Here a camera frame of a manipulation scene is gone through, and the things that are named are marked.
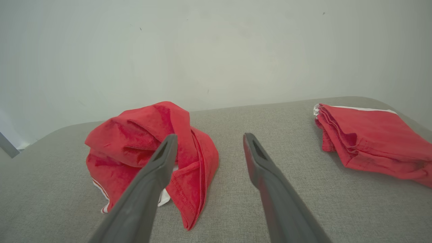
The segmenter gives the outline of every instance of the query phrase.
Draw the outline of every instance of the gray metal object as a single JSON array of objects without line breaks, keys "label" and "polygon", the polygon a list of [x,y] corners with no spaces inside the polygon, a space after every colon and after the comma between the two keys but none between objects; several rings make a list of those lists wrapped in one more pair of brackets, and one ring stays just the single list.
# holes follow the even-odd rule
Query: gray metal object
[{"label": "gray metal object", "polygon": [[17,156],[19,151],[7,140],[0,132],[0,148],[2,148],[11,158]]}]

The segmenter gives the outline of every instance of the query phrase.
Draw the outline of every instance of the wrinkled fabric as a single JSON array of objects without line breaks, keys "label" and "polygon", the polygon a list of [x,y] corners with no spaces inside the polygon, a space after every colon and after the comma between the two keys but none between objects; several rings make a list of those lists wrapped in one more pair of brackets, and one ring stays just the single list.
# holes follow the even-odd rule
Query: wrinkled fabric
[{"label": "wrinkled fabric", "polygon": [[178,136],[174,171],[166,191],[190,230],[204,207],[207,188],[219,165],[211,138],[190,126],[189,113],[171,102],[124,111],[88,135],[86,164],[93,183],[109,199],[110,211],[139,170],[169,134]]},{"label": "wrinkled fabric", "polygon": [[322,149],[336,151],[347,168],[432,187],[432,144],[393,111],[358,109],[315,107],[315,123],[323,130]]}]

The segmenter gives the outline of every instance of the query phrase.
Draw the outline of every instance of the textured fabric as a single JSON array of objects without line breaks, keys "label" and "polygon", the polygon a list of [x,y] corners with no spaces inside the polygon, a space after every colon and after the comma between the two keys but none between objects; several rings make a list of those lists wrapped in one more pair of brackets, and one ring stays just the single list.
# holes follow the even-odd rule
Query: textured fabric
[{"label": "textured fabric", "polygon": [[[169,202],[158,208],[150,242],[270,242],[259,192],[249,180],[242,137],[252,132],[335,243],[430,242],[432,193],[421,184],[345,168],[321,150],[311,107],[392,109],[361,97],[191,112],[191,125],[219,151],[219,168],[195,227],[184,230]],[[432,132],[398,112],[420,136]],[[0,242],[86,242],[106,203],[85,166],[84,140],[97,122],[49,134],[0,167]]]},{"label": "textured fabric", "polygon": [[318,105],[322,149],[351,169],[383,173],[432,187],[432,144],[395,112]]},{"label": "textured fabric", "polygon": [[190,230],[204,207],[207,188],[219,164],[211,138],[191,127],[189,113],[171,102],[128,110],[96,127],[85,143],[86,164],[94,183],[109,199],[110,211],[169,134],[177,134],[178,152],[166,191]]}]

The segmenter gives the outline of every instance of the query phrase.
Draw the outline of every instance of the gray fabric surface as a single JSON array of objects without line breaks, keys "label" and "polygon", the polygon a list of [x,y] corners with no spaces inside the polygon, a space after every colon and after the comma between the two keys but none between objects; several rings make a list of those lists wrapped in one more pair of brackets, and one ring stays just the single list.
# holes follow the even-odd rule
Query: gray fabric surface
[{"label": "gray fabric surface", "polygon": [[[191,231],[170,202],[159,207],[151,242],[269,242],[258,191],[249,181],[242,136],[252,132],[334,242],[431,242],[432,189],[346,169],[321,150],[313,105],[392,109],[373,99],[340,97],[191,113],[219,150],[206,205]],[[432,132],[398,113],[432,142]],[[87,134],[100,122],[49,134],[0,164],[0,242],[85,242],[106,200],[85,165]]]}]

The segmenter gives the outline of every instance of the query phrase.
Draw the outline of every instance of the white wall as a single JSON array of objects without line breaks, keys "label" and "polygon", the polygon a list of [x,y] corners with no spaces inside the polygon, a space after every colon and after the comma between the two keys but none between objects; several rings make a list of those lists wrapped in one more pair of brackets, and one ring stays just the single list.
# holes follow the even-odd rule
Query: white wall
[{"label": "white wall", "polygon": [[0,129],[29,143],[163,100],[366,96],[432,129],[429,0],[3,0],[0,33]]}]

